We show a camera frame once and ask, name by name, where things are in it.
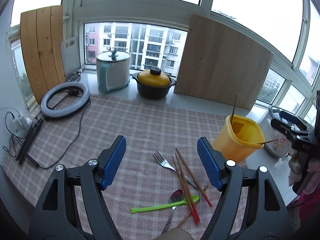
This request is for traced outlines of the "right hand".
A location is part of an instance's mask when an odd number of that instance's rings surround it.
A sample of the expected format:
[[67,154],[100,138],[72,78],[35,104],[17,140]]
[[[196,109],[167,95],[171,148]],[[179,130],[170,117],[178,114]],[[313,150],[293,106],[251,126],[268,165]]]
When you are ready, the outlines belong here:
[[[289,186],[292,186],[302,179],[302,164],[299,160],[299,152],[297,150],[291,149],[289,155],[291,157],[289,161]],[[306,194],[310,194],[319,184],[319,159],[313,158],[309,161],[308,172],[313,175],[304,189]]]

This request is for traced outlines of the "left hand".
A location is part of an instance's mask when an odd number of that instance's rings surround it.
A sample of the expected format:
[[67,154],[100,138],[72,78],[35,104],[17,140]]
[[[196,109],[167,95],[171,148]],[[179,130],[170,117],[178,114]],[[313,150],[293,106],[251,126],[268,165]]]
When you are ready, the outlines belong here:
[[194,240],[194,239],[189,232],[181,228],[173,228],[168,232],[154,238],[153,240]]

